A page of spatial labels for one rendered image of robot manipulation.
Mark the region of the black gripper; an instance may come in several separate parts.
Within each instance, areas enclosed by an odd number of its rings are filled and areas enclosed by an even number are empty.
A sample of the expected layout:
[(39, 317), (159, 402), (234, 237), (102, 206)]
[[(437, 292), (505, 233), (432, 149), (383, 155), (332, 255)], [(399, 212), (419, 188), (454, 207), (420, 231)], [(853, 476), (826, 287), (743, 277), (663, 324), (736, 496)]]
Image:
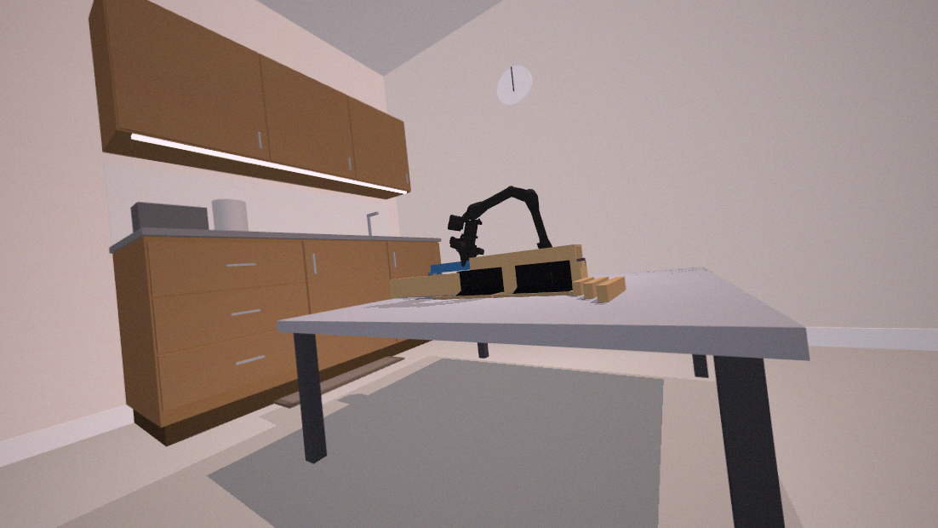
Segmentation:
[(466, 265), (466, 261), (469, 261), (469, 258), (476, 257), (477, 255), (483, 255), (484, 250), (475, 246), (477, 234), (474, 232), (464, 232), (461, 236), (463, 241), (452, 241), (450, 243), (451, 248), (459, 248), (458, 253), (460, 254), (461, 266)]

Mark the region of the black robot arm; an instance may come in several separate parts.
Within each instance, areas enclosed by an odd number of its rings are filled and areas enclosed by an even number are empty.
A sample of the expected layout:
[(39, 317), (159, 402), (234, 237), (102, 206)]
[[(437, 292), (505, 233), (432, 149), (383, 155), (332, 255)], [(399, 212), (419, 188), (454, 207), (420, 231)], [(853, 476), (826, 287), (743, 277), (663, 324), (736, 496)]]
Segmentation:
[[(469, 205), (466, 213), (464, 213), (463, 216), (450, 215), (448, 230), (460, 232), (464, 227), (464, 232), (477, 233), (478, 225), (482, 225), (483, 223), (480, 221), (480, 219), (478, 219), (478, 217), (483, 215), (483, 213), (489, 208), (493, 208), (509, 197), (520, 198), (520, 200), (524, 201), (528, 206), (529, 211), (533, 217), (536, 231), (539, 233), (540, 242), (537, 243), (539, 249), (551, 248), (552, 245), (549, 239), (546, 237), (546, 230), (540, 216), (539, 196), (537, 196), (535, 189), (522, 189), (509, 186), (507, 189), (503, 189), (503, 191), (498, 192), (493, 197), (486, 198), (486, 200), (482, 202)], [(466, 224), (464, 224), (464, 222)]]

